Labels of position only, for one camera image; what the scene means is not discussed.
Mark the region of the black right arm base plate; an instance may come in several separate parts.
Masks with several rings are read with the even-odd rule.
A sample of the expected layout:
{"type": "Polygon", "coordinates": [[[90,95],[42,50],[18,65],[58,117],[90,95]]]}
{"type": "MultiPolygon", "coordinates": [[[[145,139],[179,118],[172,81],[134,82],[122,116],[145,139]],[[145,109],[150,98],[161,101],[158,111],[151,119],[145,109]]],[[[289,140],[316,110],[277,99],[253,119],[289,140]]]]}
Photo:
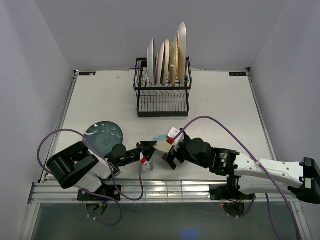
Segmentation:
{"type": "Polygon", "coordinates": [[[226,200],[234,203],[255,198],[254,194],[245,195],[236,187],[227,187],[226,184],[210,184],[209,193],[211,200],[226,200]]]}

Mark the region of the woven bamboo square tray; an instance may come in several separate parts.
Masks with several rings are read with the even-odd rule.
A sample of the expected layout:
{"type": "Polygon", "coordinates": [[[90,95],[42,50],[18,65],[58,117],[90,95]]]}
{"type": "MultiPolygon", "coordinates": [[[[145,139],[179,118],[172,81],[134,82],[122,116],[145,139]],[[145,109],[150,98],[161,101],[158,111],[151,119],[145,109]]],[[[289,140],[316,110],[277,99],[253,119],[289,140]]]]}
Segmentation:
{"type": "Polygon", "coordinates": [[[179,64],[179,40],[176,35],[173,42],[170,44],[169,56],[169,81],[172,87],[176,84],[179,64]]]}

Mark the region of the white rectangular plate black rim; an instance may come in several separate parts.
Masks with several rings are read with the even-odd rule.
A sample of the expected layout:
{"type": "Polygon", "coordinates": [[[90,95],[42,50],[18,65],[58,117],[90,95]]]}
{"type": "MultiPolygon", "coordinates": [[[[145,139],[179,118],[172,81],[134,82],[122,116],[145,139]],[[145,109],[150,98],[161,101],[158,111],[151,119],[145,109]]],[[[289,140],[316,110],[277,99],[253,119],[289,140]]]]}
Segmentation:
{"type": "Polygon", "coordinates": [[[181,85],[185,81],[186,57],[187,57],[187,28],[183,21],[177,30],[178,37],[178,67],[177,78],[181,85]]]}

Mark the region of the aluminium front frame rail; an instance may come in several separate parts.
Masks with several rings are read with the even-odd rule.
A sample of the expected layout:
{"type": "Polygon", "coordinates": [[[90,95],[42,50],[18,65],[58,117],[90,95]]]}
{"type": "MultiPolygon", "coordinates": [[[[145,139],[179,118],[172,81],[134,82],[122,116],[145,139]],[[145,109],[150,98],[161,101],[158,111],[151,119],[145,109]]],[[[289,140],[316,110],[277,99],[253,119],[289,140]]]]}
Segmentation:
{"type": "MultiPolygon", "coordinates": [[[[121,180],[121,191],[130,198],[141,195],[138,181],[121,180]]],[[[218,187],[223,181],[145,181],[144,194],[139,201],[130,201],[121,196],[120,203],[222,203],[224,200],[210,199],[210,185],[218,187]]],[[[80,203],[77,200],[79,188],[62,189],[57,182],[35,183],[28,203],[80,203]]],[[[280,194],[268,194],[270,202],[284,202],[280,194]]]]}

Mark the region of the cream plate blue top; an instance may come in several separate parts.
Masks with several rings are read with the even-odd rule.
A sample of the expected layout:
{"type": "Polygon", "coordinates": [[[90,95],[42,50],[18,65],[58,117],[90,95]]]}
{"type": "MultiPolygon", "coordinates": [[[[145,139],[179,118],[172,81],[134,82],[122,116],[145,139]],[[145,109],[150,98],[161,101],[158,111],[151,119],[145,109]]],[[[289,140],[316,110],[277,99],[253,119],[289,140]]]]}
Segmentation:
{"type": "Polygon", "coordinates": [[[167,135],[159,135],[153,138],[157,143],[153,146],[156,151],[161,153],[169,153],[172,149],[175,148],[174,144],[170,144],[168,139],[173,139],[174,137],[168,137],[167,135]]]}

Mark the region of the dark teal round plate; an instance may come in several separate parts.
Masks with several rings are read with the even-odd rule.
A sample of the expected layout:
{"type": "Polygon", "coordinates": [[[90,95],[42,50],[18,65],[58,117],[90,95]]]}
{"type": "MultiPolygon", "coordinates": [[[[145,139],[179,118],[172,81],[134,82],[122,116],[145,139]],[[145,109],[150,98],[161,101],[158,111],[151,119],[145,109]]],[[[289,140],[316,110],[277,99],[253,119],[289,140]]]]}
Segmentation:
{"type": "Polygon", "coordinates": [[[84,133],[105,157],[115,145],[122,144],[124,135],[121,128],[114,122],[101,121],[90,126],[84,133]]]}

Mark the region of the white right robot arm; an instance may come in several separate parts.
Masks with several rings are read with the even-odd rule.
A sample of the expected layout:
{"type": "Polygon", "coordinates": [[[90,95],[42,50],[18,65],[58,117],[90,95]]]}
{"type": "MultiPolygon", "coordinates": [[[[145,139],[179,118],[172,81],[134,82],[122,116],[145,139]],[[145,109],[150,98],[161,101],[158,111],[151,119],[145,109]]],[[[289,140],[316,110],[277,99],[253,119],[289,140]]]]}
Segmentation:
{"type": "Polygon", "coordinates": [[[191,139],[176,128],[167,134],[167,142],[171,148],[163,159],[172,169],[176,168],[174,160],[178,160],[227,177],[225,192],[232,199],[240,195],[283,193],[309,204],[320,202],[320,168],[312,158],[306,157],[301,162],[253,160],[236,150],[212,147],[201,138],[191,139]]]}

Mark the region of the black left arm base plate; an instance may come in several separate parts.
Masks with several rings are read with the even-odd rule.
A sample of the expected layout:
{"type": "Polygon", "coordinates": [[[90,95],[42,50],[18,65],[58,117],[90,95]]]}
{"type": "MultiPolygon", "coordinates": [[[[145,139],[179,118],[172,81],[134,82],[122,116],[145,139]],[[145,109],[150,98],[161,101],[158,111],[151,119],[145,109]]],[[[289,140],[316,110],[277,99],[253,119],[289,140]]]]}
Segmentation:
{"type": "MultiPolygon", "coordinates": [[[[107,196],[117,201],[121,199],[121,195],[114,185],[102,185],[96,192],[94,192],[94,194],[107,196]]],[[[89,194],[81,189],[78,191],[77,200],[83,201],[83,202],[84,201],[102,201],[102,202],[107,201],[107,199],[105,199],[104,197],[89,194]]]]}

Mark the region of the red plate blue flower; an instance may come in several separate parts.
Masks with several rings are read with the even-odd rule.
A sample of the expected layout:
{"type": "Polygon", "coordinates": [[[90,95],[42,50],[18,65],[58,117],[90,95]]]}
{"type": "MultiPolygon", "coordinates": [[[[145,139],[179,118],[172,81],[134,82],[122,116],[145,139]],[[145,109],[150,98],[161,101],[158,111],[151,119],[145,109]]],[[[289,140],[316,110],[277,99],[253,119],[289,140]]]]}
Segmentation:
{"type": "Polygon", "coordinates": [[[147,48],[147,73],[151,85],[155,85],[155,39],[152,38],[147,48]]]}

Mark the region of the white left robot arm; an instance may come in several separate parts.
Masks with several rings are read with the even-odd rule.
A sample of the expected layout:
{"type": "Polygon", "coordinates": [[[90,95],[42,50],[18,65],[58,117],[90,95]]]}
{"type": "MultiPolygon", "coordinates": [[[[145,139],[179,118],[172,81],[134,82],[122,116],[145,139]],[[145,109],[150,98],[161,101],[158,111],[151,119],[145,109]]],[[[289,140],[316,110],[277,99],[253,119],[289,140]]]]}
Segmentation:
{"type": "Polygon", "coordinates": [[[103,159],[80,141],[52,156],[46,166],[62,189],[76,186],[87,190],[95,200],[100,200],[106,195],[104,185],[115,181],[121,173],[120,167],[139,162],[138,179],[143,186],[142,170],[149,171],[152,168],[152,156],[157,143],[141,141],[132,150],[127,150],[123,144],[116,144],[103,159]]]}

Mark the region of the white plate green red rim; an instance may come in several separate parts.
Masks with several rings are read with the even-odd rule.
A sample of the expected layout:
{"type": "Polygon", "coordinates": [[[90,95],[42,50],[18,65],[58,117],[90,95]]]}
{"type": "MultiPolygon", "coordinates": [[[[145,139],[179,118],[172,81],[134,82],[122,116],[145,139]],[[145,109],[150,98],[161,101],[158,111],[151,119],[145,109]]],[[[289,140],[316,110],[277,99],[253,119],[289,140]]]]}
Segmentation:
{"type": "Polygon", "coordinates": [[[157,53],[157,59],[156,59],[155,80],[158,86],[161,84],[164,54],[165,54],[165,42],[163,42],[162,45],[160,46],[160,49],[157,53]]]}

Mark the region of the cream pink floral plate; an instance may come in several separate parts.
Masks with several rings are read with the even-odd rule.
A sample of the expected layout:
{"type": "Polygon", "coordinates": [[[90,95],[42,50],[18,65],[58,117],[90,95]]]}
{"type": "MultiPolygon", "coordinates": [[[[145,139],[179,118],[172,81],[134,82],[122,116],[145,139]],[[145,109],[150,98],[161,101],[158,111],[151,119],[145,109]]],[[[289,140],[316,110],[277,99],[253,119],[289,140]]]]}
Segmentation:
{"type": "Polygon", "coordinates": [[[165,86],[168,75],[169,75],[169,62],[170,62],[170,41],[167,39],[165,40],[165,46],[164,46],[164,58],[163,58],[163,66],[162,66],[162,79],[161,79],[161,85],[165,86]]]}

